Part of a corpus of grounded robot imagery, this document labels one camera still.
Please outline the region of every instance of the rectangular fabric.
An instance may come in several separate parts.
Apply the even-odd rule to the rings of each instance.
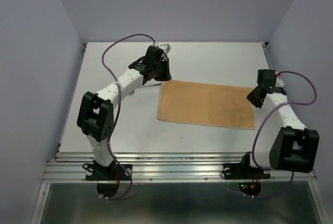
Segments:
[[[157,118],[162,121],[254,129],[249,87],[171,80],[163,82]]]

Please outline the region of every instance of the purple cable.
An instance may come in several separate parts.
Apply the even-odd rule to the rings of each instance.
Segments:
[[[292,72],[292,71],[282,71],[282,72],[279,72],[278,74],[282,74],[282,73],[291,73],[291,74],[295,74],[295,75],[298,75],[298,76],[304,78],[304,79],[305,79],[305,80],[311,85],[311,87],[312,87],[312,89],[313,89],[313,92],[314,92],[314,97],[313,97],[313,99],[312,99],[310,102],[308,102],[308,103],[302,103],[302,102],[286,102],[286,103],[279,104],[278,106],[276,106],[276,107],[275,107],[275,108],[274,108],[274,109],[273,109],[273,110],[272,110],[272,111],[271,111],[271,112],[265,117],[264,121],[262,121],[262,123],[261,123],[261,125],[260,125],[260,127],[259,127],[259,129],[258,129],[258,132],[257,132],[257,134],[256,134],[256,136],[255,136],[255,138],[254,138],[254,142],[253,142],[253,145],[252,145],[252,151],[251,151],[251,156],[252,156],[252,160],[253,160],[253,162],[255,163],[255,165],[256,165],[258,168],[260,168],[260,169],[262,169],[262,170],[265,170],[265,169],[262,168],[262,167],[256,162],[256,160],[255,160],[255,158],[254,158],[254,150],[255,150],[255,146],[257,145],[257,141],[258,141],[258,138],[259,138],[260,132],[261,132],[261,130],[263,129],[264,125],[266,124],[267,120],[273,115],[274,112],[276,112],[279,108],[281,108],[281,107],[283,107],[283,106],[285,106],[285,105],[287,105],[287,104],[297,104],[297,105],[299,105],[299,106],[309,106],[309,105],[312,105],[312,104],[317,100],[317,90],[316,90],[314,84],[313,84],[313,83],[312,83],[307,77],[305,77],[304,75],[302,75],[302,74],[300,74],[300,73],[298,73],[298,72]],[[290,187],[290,185],[291,185],[291,183],[292,183],[293,176],[294,176],[294,172],[291,172],[291,173],[292,173],[292,174],[291,174],[290,181],[289,181],[288,185],[287,185],[283,190],[281,190],[280,192],[278,192],[278,193],[276,193],[276,194],[273,194],[273,195],[269,195],[269,196],[255,196],[254,198],[256,198],[256,199],[269,199],[269,198],[277,197],[277,196],[283,194],[283,193],[284,193],[284,192]]]
[[[127,36],[125,38],[122,38],[116,42],[114,42],[113,44],[111,44],[108,48],[106,48],[106,50],[104,51],[104,53],[102,54],[102,65],[104,66],[104,68],[106,70],[108,70],[110,72],[110,74],[112,75],[112,77],[114,78],[114,81],[116,82],[116,85],[117,85],[117,88],[118,88],[118,110],[117,110],[117,115],[116,115],[116,119],[114,120],[114,128],[116,127],[116,124],[118,122],[118,118],[119,118],[119,114],[120,114],[120,107],[121,107],[121,87],[118,83],[118,78],[116,77],[116,75],[114,74],[114,72],[112,72],[112,70],[105,64],[105,54],[107,53],[108,50],[110,50],[111,47],[113,47],[114,45],[118,44],[119,42],[122,42],[128,38],[132,38],[132,37],[135,37],[135,36],[145,36],[145,37],[148,37],[150,38],[153,42],[155,42],[155,40],[147,35],[147,34],[144,34],[144,33],[136,33],[136,34],[132,34],[130,36]],[[104,197],[103,195],[99,194],[99,197],[100,198],[103,198],[103,199],[106,199],[106,200],[117,200],[117,199],[120,199],[122,197],[124,197],[129,191],[130,189],[132,188],[132,185],[133,185],[133,180],[132,180],[132,174],[128,173],[127,169],[117,160],[116,156],[113,154],[112,152],[112,149],[111,149],[111,144],[110,144],[110,139],[111,137],[108,138],[108,141],[107,141],[107,147],[108,147],[108,151],[110,153],[110,155],[112,156],[113,160],[115,161],[116,164],[119,165],[119,167],[124,171],[126,172],[128,175],[129,175],[129,178],[130,178],[130,186],[129,188],[122,194],[122,195],[119,195],[115,198],[106,198]]]

